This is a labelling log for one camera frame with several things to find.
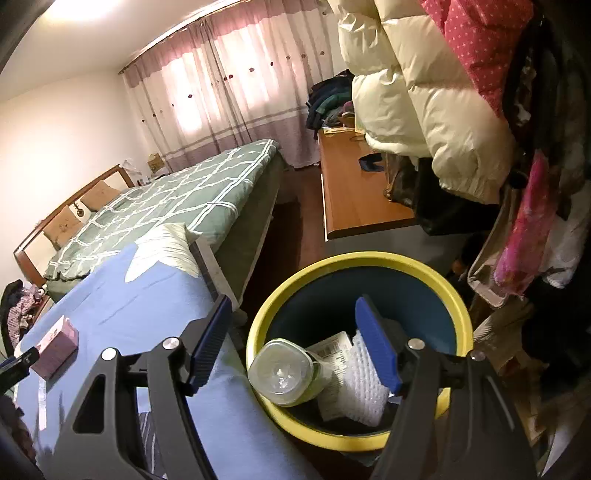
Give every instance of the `green plaid duvet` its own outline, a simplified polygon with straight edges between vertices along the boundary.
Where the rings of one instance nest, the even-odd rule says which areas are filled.
[[[161,223],[184,222],[216,251],[277,148],[274,140],[259,140],[123,192],[56,253],[45,278],[83,278]]]

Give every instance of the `ceiling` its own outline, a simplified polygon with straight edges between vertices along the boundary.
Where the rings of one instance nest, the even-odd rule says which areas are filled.
[[[26,33],[0,74],[0,101],[90,72],[118,71],[142,48],[212,0],[109,0],[93,20],[56,18],[56,0]],[[99,4],[105,0],[76,0]]]

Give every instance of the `tissue box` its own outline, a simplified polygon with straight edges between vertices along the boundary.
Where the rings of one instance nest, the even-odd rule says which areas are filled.
[[[77,348],[78,330],[62,315],[37,344],[39,360],[31,368],[41,378],[49,380]]]

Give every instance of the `cream puffer jacket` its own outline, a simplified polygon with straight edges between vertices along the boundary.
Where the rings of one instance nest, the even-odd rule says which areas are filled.
[[[328,0],[355,75],[356,126],[376,150],[432,157],[440,185],[499,203],[514,139],[418,0]]]

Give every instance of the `wooden floor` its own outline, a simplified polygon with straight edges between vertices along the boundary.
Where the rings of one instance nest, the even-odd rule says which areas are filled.
[[[261,256],[248,283],[242,309],[250,320],[267,297],[298,270],[324,258],[324,223],[320,168],[285,172],[282,196],[291,201],[275,206]],[[371,468],[340,452],[321,449],[285,434],[324,480],[365,480]]]

